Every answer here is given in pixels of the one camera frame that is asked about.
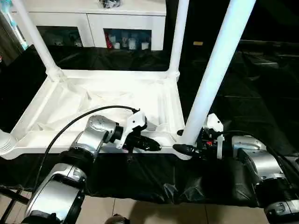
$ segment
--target bottle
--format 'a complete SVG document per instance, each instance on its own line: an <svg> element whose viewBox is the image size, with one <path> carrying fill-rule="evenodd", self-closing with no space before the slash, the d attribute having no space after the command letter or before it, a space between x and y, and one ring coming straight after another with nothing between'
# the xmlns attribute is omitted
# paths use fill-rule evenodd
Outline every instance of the bottle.
<svg viewBox="0 0 299 224"><path fill-rule="evenodd" d="M129 50L136 50L136 39L133 37L129 38Z"/></svg>
<svg viewBox="0 0 299 224"><path fill-rule="evenodd" d="M123 31L121 33L121 46L124 49L128 48L128 37L129 37L129 33L127 31Z"/></svg>

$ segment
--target black tarp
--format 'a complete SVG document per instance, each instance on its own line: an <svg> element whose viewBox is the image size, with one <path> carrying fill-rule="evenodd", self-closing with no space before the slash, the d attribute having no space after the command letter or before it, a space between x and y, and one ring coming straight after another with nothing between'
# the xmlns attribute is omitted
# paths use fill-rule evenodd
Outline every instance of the black tarp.
<svg viewBox="0 0 299 224"><path fill-rule="evenodd" d="M169 54L97 48L50 47L63 69L167 70ZM182 57L179 94L185 119L192 106L209 55L199 51ZM272 52L239 50L232 60L211 108L226 130L249 131L285 156L298 155L299 58ZM0 88L0 128L9 132L45 79L45 69L33 47L4 72ZM32 190L42 155L25 154L0 159L0 186ZM57 161L51 154L42 180ZM287 176L297 189L299 176L288 164ZM232 158L204 162L182 161L174 155L135 154L128 163L124 154L101 154L88 178L94 196L133 198L156 203L217 203L258 206L246 168Z"/></svg>

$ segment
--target white tube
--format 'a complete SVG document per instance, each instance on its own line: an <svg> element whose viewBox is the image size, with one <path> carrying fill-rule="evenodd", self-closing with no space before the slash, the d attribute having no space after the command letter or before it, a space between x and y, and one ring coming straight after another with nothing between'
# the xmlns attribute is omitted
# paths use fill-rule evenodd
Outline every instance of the white tube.
<svg viewBox="0 0 299 224"><path fill-rule="evenodd" d="M188 14L189 0L179 0L176 27L171 50L171 58L168 71L178 73L179 61L184 40L185 26Z"/></svg>
<svg viewBox="0 0 299 224"><path fill-rule="evenodd" d="M228 69L256 0L231 0L193 103L182 143L194 145Z"/></svg>
<svg viewBox="0 0 299 224"><path fill-rule="evenodd" d="M19 12L30 36L32 38L33 44L41 57L43 64L46 67L46 73L48 75L54 76L54 73L61 72L60 68L55 64L46 44L44 43L38 29L36 28L35 24L30 19L30 16L22 2L22 0L12 0L13 5L16 7L17 11Z"/></svg>

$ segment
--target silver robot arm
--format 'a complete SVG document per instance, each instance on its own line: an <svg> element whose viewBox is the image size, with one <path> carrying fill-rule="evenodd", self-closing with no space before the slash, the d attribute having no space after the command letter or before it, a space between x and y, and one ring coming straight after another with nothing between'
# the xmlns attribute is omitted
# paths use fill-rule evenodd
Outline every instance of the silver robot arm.
<svg viewBox="0 0 299 224"><path fill-rule="evenodd" d="M121 144L120 148L160 149L154 140L140 135L146 126L141 111L129 117L126 127L104 116L91 116L85 130L76 137L68 151L60 154L60 162L31 197L22 223L74 224L85 197L86 180L104 143L116 142L117 147Z"/></svg>

